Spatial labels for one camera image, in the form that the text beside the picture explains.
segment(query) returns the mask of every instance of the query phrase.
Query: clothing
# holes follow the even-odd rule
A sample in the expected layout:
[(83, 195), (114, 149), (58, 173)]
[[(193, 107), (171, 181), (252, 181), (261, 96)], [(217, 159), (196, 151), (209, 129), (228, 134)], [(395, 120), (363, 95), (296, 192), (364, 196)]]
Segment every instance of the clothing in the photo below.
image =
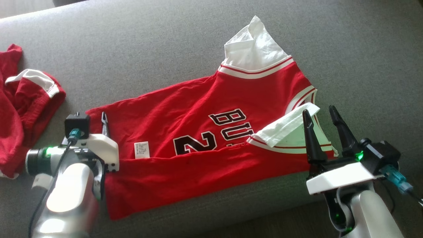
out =
[(21, 56), (22, 48), (14, 44), (0, 52), (0, 177), (19, 175), (27, 151), (66, 96), (47, 73), (25, 69), (18, 74)]
[(105, 181), (112, 219), (308, 169), (304, 143), (269, 147), (254, 133), (313, 102), (316, 89), (258, 17), (225, 44), (225, 56), (212, 76), (87, 111), (93, 133), (107, 114), (119, 145), (120, 170)]

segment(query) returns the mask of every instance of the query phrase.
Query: white tag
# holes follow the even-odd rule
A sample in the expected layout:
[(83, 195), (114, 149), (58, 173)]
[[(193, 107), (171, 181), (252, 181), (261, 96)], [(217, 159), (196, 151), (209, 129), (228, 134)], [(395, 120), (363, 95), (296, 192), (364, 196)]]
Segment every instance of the white tag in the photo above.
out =
[(135, 158), (150, 158), (150, 149), (148, 148), (148, 141), (134, 143)]

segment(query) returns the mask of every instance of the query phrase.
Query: white trim stripe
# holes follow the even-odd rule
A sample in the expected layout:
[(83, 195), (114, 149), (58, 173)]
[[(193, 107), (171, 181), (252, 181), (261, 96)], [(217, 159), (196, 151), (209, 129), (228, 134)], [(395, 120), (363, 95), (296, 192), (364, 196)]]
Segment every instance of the white trim stripe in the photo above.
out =
[(276, 62), (275, 64), (273, 64), (273, 65), (271, 65), (267, 68), (260, 69), (260, 70), (254, 70), (254, 71), (247, 71), (247, 70), (239, 69), (239, 68), (236, 68), (234, 66), (231, 66), (231, 65), (228, 65), (228, 64), (225, 64), (224, 62), (222, 62), (222, 64), (219, 66), (219, 68), (217, 70), (219, 72), (224, 73), (224, 74), (231, 75), (231, 76), (238, 77), (238, 78), (257, 79), (257, 78), (262, 78), (262, 77), (266, 77), (268, 75), (271, 75), (271, 74), (285, 68), (286, 66), (290, 65), (291, 63), (294, 63), (294, 60), (291, 56), (288, 56), (288, 57), (284, 58), (283, 60)]
[(264, 142), (264, 140), (263, 140), (262, 138), (260, 138), (259, 136), (257, 136), (256, 134), (251, 135), (251, 136), (250, 136), (250, 138), (248, 138), (248, 140), (249, 140), (249, 139), (253, 139), (253, 138), (254, 138), (254, 140), (256, 140), (256, 141), (260, 141), (260, 142), (265, 143), (265, 142)]
[[(262, 144), (258, 141), (253, 140), (251, 137), (249, 137), (247, 139), (247, 143), (258, 146), (258, 147), (266, 149), (266, 150), (278, 152), (278, 153), (285, 153), (285, 154), (305, 154), (305, 153), (307, 153), (307, 149), (304, 148), (305, 145), (298, 146), (299, 148), (294, 148), (294, 147), (287, 147), (287, 148), (269, 147), (265, 144)], [(321, 149), (323, 151), (331, 151), (332, 145), (322, 146)]]
[(288, 107), (286, 107), (285, 115), (300, 105), (307, 97), (313, 95), (313, 93), (316, 91), (317, 89), (315, 89), (313, 85), (310, 85), (307, 88), (301, 90), (297, 95), (294, 96), (294, 98), (288, 104)]
[(54, 80), (43, 72), (35, 69), (25, 69), (24, 71), (20, 72), (17, 76), (8, 77), (4, 84), (6, 85), (10, 82), (20, 81), (22, 78), (26, 78), (43, 88), (50, 98), (53, 98), (54, 95), (59, 93), (59, 88), (54, 82)]

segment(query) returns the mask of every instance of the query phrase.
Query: cable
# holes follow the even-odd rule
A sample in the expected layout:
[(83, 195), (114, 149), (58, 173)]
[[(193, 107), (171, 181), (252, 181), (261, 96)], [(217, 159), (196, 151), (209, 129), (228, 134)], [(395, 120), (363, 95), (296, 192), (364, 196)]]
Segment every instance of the cable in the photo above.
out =
[(385, 187), (385, 189), (386, 189), (386, 193), (388, 193), (388, 196), (389, 196), (389, 198), (391, 199), (391, 202), (392, 202), (392, 207), (391, 207), (391, 215), (394, 213), (394, 211), (395, 211), (395, 200), (394, 200), (394, 198), (393, 198), (393, 196), (392, 196), (392, 193), (391, 193), (391, 191), (389, 190), (389, 188), (388, 188), (388, 186), (386, 186), (386, 184), (384, 184), (383, 183), (383, 181), (380, 181), (380, 183), (382, 184), (382, 186), (384, 186)]
[(419, 198), (412, 190), (407, 191), (407, 193), (423, 207), (423, 199)]
[(32, 225), (33, 225), (33, 223), (34, 223), (35, 216), (36, 216), (36, 214), (38, 213), (38, 211), (39, 211), (39, 209), (40, 209), (40, 207), (41, 207), (41, 204), (44, 204), (44, 203), (46, 202), (46, 199), (50, 196), (51, 192), (53, 191), (53, 189), (52, 189), (52, 188), (54, 187), (54, 184), (55, 184), (55, 183), (56, 183), (56, 181), (57, 181), (57, 172), (59, 171), (60, 166), (61, 166), (61, 164), (62, 164), (62, 161), (63, 161), (63, 159), (65, 158), (65, 155), (66, 155), (66, 153), (68, 152), (68, 150), (69, 150), (69, 148), (71, 147), (71, 145), (72, 145), (72, 144), (73, 144), (73, 141), (69, 141), (69, 142), (68, 142), (68, 145), (66, 146), (66, 149), (63, 151), (63, 154), (62, 154), (62, 156), (60, 157), (59, 163), (58, 163), (58, 165), (57, 165), (57, 170), (54, 172), (54, 175), (53, 175), (53, 182), (52, 182), (52, 184), (51, 184), (50, 188), (49, 188), (47, 191), (45, 191), (45, 192), (44, 192), (44, 194), (43, 194), (43, 196), (42, 196), (42, 198), (41, 198), (40, 202), (37, 204), (37, 206), (36, 206), (36, 208), (35, 208), (35, 210), (34, 210), (34, 213), (32, 213), (31, 220), (30, 220), (30, 222), (29, 222), (29, 226), (28, 226), (28, 238), (31, 238), (31, 236), (32, 236)]

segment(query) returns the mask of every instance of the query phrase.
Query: gray couch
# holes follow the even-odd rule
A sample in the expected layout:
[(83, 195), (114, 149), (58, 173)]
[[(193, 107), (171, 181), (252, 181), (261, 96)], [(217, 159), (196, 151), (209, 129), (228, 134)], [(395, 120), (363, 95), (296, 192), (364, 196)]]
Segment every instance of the gray couch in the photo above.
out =
[[(254, 15), (319, 89), (319, 120), (338, 149), (330, 104), (358, 138), (385, 139), (402, 151), (406, 175), (422, 171), (423, 10), (416, 0), (90, 0), (0, 19), (0, 50), (22, 46), (20, 69), (46, 71), (67, 92), (41, 147), (61, 141), (72, 112), (213, 74), (223, 44)], [(0, 237), (25, 237), (41, 196), (30, 190), (32, 179), (0, 180)], [(103, 202), (93, 237), (192, 236), (314, 199), (305, 174), (292, 174), (115, 222)]]

